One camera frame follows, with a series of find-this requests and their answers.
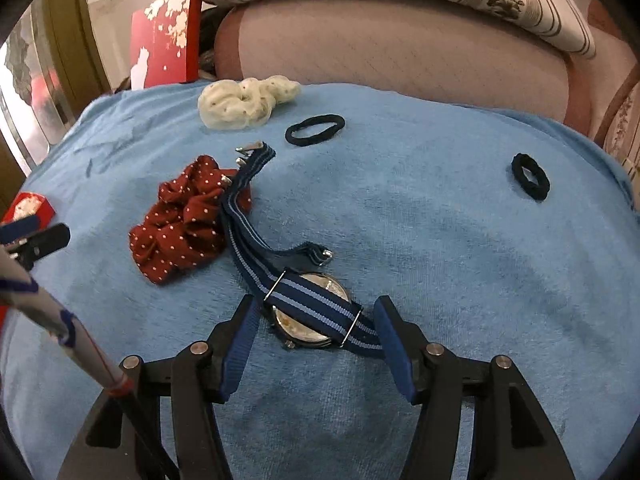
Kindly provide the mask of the striped side cushion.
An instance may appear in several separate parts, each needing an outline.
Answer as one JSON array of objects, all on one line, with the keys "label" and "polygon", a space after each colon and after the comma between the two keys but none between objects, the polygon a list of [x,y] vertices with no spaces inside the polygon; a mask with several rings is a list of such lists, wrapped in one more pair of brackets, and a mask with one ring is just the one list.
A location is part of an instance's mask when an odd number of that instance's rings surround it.
[{"label": "striped side cushion", "polygon": [[626,172],[632,196],[639,203],[639,64],[636,64],[608,104],[596,142]]}]

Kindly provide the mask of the blue striped strap watch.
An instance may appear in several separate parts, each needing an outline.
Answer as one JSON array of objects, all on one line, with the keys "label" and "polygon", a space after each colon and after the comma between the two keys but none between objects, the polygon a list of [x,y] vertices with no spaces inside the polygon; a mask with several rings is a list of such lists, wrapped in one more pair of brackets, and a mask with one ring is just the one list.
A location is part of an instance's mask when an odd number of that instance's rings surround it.
[{"label": "blue striped strap watch", "polygon": [[343,349],[381,359],[378,334],[363,308],[335,278],[318,271],[333,252],[311,242],[274,249],[241,208],[241,193],[276,156],[274,149],[257,141],[236,151],[239,170],[224,190],[221,219],[235,266],[258,307],[288,346]]}]

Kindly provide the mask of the red floral box lid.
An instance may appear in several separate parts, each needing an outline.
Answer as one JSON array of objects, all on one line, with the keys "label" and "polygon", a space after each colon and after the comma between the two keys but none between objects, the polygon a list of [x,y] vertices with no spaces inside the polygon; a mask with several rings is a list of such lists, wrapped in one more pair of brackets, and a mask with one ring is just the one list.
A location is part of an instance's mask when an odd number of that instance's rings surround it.
[{"label": "red floral box lid", "polygon": [[132,90],[198,79],[201,7],[201,0],[154,0],[132,14]]}]

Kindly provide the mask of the red polka dot scrunchie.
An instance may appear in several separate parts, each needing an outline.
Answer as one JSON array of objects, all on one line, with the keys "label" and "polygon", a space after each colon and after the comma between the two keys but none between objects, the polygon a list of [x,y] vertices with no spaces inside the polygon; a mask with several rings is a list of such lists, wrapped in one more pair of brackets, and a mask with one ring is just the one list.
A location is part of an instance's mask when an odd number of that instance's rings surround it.
[{"label": "red polka dot scrunchie", "polygon": [[201,155],[160,184],[157,202],[128,235],[134,263],[147,280],[169,283],[222,254],[227,242],[221,202],[235,175]]}]

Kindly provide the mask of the cream white scrunchie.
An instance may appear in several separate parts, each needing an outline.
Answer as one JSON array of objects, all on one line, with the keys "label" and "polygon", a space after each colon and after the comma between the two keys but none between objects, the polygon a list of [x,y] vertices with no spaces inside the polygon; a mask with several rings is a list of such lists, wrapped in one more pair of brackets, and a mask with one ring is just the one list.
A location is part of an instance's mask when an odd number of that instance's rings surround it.
[{"label": "cream white scrunchie", "polygon": [[294,101],[302,85],[282,75],[212,82],[198,97],[198,114],[207,128],[235,131],[258,127],[281,104]]}]

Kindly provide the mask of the blue towel cloth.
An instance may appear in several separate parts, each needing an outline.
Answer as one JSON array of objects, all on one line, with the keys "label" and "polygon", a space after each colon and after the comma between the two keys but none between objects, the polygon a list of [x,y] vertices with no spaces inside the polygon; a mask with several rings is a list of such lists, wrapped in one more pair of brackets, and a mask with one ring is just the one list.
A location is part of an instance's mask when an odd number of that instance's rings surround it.
[{"label": "blue towel cloth", "polygon": [[639,415],[639,218],[614,159],[551,120],[349,84],[213,131],[202,89],[94,101],[25,182],[72,234],[34,277],[112,359],[169,358],[230,318],[245,289],[229,255],[157,286],[128,234],[198,156],[229,168],[264,141],[250,218],[269,245],[329,247],[363,306],[389,296],[460,356],[510,356],[575,476],[604,473]]}]

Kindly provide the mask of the pink padded headboard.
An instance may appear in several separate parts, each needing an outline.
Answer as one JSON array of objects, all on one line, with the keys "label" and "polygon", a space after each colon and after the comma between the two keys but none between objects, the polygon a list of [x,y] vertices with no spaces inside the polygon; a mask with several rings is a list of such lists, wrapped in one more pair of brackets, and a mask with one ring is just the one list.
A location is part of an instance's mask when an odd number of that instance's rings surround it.
[{"label": "pink padded headboard", "polygon": [[563,53],[437,0],[259,0],[222,20],[220,79],[282,75],[550,117],[590,134],[616,93],[604,58]]}]

